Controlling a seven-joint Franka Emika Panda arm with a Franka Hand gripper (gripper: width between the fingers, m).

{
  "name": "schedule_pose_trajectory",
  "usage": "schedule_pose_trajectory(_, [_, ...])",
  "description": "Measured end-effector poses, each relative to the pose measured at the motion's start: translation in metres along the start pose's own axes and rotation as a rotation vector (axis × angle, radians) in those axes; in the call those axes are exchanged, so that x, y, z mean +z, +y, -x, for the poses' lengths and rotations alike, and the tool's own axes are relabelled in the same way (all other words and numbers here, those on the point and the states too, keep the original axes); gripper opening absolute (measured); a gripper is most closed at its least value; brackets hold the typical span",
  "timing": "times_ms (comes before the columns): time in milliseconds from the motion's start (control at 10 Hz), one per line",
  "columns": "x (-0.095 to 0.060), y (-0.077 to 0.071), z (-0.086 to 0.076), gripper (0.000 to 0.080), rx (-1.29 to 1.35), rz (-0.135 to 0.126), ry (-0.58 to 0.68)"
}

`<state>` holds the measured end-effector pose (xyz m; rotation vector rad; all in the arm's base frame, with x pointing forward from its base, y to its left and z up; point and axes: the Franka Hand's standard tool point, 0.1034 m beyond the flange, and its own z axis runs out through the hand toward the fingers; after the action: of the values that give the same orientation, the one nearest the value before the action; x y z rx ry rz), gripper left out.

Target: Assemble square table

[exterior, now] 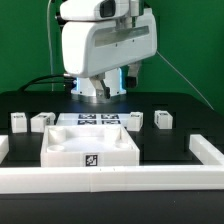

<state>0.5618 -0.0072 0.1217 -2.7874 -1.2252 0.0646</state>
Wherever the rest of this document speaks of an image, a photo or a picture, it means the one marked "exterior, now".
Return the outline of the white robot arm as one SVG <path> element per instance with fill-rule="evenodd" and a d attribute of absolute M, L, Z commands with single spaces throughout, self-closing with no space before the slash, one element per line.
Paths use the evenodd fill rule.
<path fill-rule="evenodd" d="M 73 96 L 105 103 L 133 88 L 141 62 L 157 51 L 156 21 L 144 0 L 64 0 L 62 56 Z"/>

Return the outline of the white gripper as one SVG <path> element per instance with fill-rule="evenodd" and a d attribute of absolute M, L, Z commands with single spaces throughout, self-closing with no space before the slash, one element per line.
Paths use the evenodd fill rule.
<path fill-rule="evenodd" d="M 137 18 L 134 28 L 118 29 L 112 20 L 67 22 L 62 30 L 66 72 L 74 77 L 91 77 L 96 98 L 100 100 L 110 98 L 104 72 L 129 64 L 125 84 L 127 88 L 135 88 L 142 65 L 140 60 L 153 56 L 156 50 L 156 22 L 150 8 Z"/>

